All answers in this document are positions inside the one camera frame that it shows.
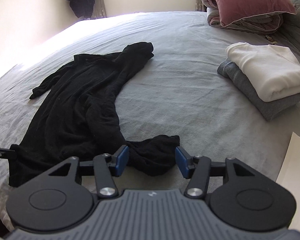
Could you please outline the black long-sleeve garment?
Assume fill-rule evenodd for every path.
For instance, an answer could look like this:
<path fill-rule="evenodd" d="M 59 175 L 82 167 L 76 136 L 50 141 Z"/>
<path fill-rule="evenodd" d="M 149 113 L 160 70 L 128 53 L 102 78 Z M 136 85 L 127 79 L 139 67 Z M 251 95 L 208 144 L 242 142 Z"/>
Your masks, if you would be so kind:
<path fill-rule="evenodd" d="M 21 143 L 11 145 L 8 183 L 19 187 L 70 157 L 90 161 L 96 155 L 129 148 L 128 165 L 160 176 L 175 165 L 177 135 L 127 141 L 121 133 L 115 100 L 123 86 L 153 57 L 153 45 L 138 42 L 118 53 L 78 54 L 33 89 L 45 95 Z"/>

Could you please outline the grey bed sheet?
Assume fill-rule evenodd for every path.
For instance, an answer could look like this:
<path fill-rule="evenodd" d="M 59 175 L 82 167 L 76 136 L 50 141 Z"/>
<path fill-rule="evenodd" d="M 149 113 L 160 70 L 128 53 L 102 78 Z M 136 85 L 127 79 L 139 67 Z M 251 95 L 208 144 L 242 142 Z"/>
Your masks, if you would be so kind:
<path fill-rule="evenodd" d="M 250 101 L 217 73 L 227 46 L 268 44 L 261 35 L 211 27 L 204 12 L 153 12 L 78 22 L 0 78 L 0 147 L 18 144 L 43 98 L 34 87 L 74 55 L 108 54 L 151 42 L 154 57 L 115 102 L 123 136 L 142 141 L 178 135 L 190 154 L 214 161 L 236 157 L 276 179 L 293 133 L 300 136 L 300 103 L 266 121 Z"/>

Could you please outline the folded white garment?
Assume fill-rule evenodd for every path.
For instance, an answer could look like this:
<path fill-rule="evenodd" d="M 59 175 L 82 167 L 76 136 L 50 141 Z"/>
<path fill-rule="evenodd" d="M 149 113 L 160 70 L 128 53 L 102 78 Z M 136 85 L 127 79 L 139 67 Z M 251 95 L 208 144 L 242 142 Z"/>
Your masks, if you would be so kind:
<path fill-rule="evenodd" d="M 264 102 L 300 93 L 300 63 L 288 47 L 238 42 L 228 46 L 225 53 Z"/>

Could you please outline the grey patterned curtain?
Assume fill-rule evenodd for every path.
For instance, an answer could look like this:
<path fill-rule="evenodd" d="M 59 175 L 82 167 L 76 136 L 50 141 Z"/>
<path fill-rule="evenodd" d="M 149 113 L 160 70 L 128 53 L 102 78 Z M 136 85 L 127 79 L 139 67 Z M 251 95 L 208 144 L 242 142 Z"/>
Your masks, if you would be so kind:
<path fill-rule="evenodd" d="M 99 19 L 99 18 L 106 18 L 106 6 L 104 0 L 95 0 L 94 9 L 92 18 Z"/>

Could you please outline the folded grey pink duvet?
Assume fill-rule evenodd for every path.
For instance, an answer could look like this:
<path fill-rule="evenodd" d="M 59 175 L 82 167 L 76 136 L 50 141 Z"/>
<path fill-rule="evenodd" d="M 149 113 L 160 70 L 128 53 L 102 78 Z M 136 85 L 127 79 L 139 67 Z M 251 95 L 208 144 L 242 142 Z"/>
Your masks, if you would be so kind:
<path fill-rule="evenodd" d="M 283 16 L 279 14 L 252 16 L 232 22 L 225 27 L 221 25 L 216 0 L 202 0 L 202 3 L 207 7 L 207 23 L 212 27 L 268 35 L 275 33 L 283 24 Z"/>

